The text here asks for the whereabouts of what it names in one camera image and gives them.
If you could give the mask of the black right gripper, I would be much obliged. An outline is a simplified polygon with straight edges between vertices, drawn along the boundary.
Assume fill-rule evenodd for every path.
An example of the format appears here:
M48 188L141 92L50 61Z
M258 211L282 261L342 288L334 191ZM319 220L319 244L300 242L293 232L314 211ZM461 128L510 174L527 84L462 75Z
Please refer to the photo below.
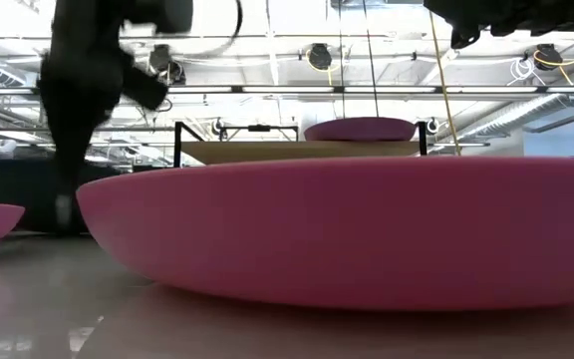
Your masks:
M504 37L517 30L541 36L553 30L559 0L424 0L424 6L452 26L450 47L464 49L480 38L489 25L492 36Z

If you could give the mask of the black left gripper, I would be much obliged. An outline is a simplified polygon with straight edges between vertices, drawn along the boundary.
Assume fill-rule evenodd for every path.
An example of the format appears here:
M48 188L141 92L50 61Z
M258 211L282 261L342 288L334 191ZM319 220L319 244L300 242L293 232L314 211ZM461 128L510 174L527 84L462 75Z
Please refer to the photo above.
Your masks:
M55 199L60 230L70 228L75 192L92 130L106 121L124 87L124 51L88 54L50 51L43 55L37 81L48 127L56 145L61 186Z

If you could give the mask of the purple plate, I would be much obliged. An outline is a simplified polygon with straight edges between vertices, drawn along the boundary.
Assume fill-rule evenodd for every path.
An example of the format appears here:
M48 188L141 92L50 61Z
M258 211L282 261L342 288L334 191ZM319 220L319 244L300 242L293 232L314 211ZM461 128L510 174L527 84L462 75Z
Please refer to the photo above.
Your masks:
M400 119L359 117L336 119L311 126L304 132L307 141L405 142L416 125Z

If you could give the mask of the wooden shelf with black frame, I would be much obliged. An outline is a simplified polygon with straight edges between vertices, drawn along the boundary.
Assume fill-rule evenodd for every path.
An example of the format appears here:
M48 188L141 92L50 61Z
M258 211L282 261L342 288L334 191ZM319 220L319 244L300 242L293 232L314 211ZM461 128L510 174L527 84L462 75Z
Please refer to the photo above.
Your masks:
M315 158L426 156L428 125L418 122L415 127L419 133L417 142L206 142L187 124L176 122L172 166L182 167L183 154L206 165Z

